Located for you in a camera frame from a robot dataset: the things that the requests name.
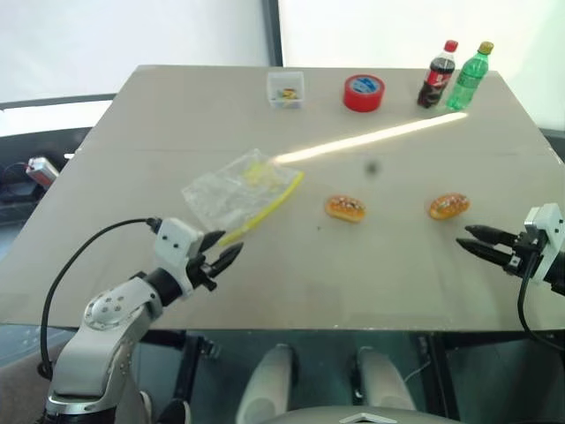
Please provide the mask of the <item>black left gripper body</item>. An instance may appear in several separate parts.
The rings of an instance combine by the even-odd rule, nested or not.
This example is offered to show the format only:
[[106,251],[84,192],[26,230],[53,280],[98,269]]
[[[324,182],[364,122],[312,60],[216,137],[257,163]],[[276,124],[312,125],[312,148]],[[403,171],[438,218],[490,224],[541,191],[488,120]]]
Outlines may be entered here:
[[209,292],[217,288],[217,283],[208,275],[210,266],[204,253],[211,247],[207,242],[202,242],[198,252],[189,259],[185,267],[186,276],[194,290],[205,287]]

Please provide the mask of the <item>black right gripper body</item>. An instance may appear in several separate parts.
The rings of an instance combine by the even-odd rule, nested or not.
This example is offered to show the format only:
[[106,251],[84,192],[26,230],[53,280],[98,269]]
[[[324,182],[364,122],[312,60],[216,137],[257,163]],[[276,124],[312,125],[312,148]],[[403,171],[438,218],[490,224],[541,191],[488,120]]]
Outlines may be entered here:
[[530,278],[534,278],[545,247],[546,235],[543,231],[535,234],[520,232],[512,245],[512,254],[506,265],[506,272],[513,276],[529,275]]

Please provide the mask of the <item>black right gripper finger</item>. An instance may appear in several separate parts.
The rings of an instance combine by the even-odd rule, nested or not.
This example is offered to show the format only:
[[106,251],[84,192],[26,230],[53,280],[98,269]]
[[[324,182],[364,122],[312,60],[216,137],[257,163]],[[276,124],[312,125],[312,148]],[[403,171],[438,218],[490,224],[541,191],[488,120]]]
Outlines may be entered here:
[[466,225],[465,230],[477,240],[493,246],[513,246],[516,241],[514,234],[487,225]]
[[511,260],[510,254],[498,251],[488,244],[472,238],[457,238],[456,242],[467,252],[498,266],[506,266]]

